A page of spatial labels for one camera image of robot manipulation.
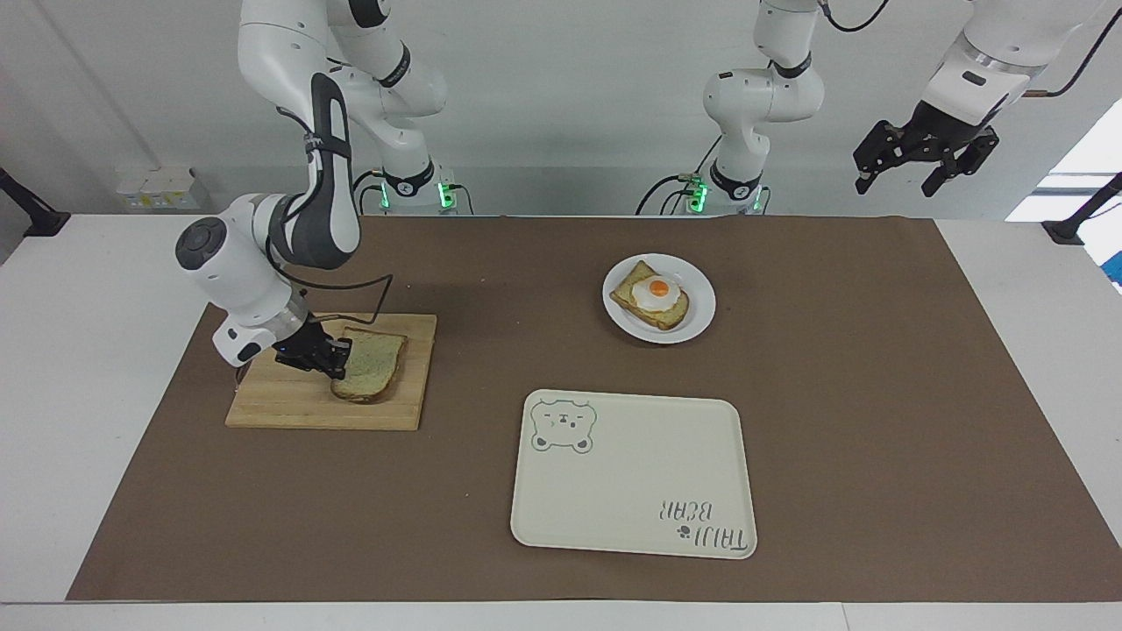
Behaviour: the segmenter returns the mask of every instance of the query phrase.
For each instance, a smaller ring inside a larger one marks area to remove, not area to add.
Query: egg white
[[[663,296],[657,296],[651,293],[651,283],[654,281],[662,281],[670,285],[670,293]],[[668,278],[665,276],[651,276],[650,278],[644,278],[632,286],[632,298],[635,299],[635,304],[644,311],[661,312],[669,311],[681,298],[682,290],[678,286],[678,283]]]

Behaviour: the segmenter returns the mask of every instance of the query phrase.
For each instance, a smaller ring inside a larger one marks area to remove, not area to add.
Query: wooden cutting board
[[[369,313],[349,316],[370,318]],[[277,364],[276,351],[269,348],[254,359],[238,386],[226,417],[227,427],[415,431],[429,381],[436,317],[384,313],[370,326],[346,320],[323,323],[335,338],[342,337],[348,327],[408,338],[394,382],[378,403],[360,405],[337,399],[325,375]]]

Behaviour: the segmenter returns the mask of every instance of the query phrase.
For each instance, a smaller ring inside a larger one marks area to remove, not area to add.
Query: fried egg
[[[681,295],[678,283],[665,276],[651,276],[632,286],[632,298],[644,311],[669,311]]]

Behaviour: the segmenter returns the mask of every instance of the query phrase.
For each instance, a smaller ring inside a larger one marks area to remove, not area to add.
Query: green indicator light
[[[440,191],[440,205],[442,208],[452,208],[456,205],[456,195],[448,192],[448,186],[443,182],[436,183],[436,190]]]
[[[693,198],[690,199],[690,211],[696,214],[705,212],[705,200],[707,196],[709,196],[709,186],[703,182],[697,182],[697,189],[693,191]]]

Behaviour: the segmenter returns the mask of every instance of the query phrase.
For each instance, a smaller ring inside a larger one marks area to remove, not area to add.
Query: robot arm
[[[351,119],[374,138],[390,207],[443,205],[440,184],[451,174],[429,154],[424,135],[390,125],[444,109],[444,77],[415,61],[389,19],[389,2],[330,0],[328,18],[339,48],[353,64],[332,70],[351,104]]]
[[[359,57],[347,66],[347,82],[369,84],[376,99],[348,103],[341,67],[333,71],[327,57],[332,34]],[[439,75],[411,63],[379,0],[243,0],[238,62],[247,82],[304,129],[309,184],[296,195],[243,195],[218,217],[194,222],[181,235],[176,258],[228,312],[212,338],[228,363],[241,366],[273,346],[280,363],[341,378],[349,344],[323,331],[275,259],[343,265],[360,238],[348,117],[366,107],[383,119],[433,113],[447,91]],[[423,140],[421,147],[427,152]]]
[[[931,196],[972,175],[997,146],[990,121],[1024,94],[1068,37],[1103,0],[976,0],[974,16],[947,51],[903,127],[876,124],[854,152],[864,194],[877,175],[909,162],[939,165],[922,185]]]
[[[825,89],[810,58],[818,11],[816,0],[762,0],[753,36],[771,64],[709,80],[705,108],[720,127],[721,140],[705,172],[708,205],[725,212],[745,212],[751,205],[771,149],[756,125],[804,120],[821,108]]]

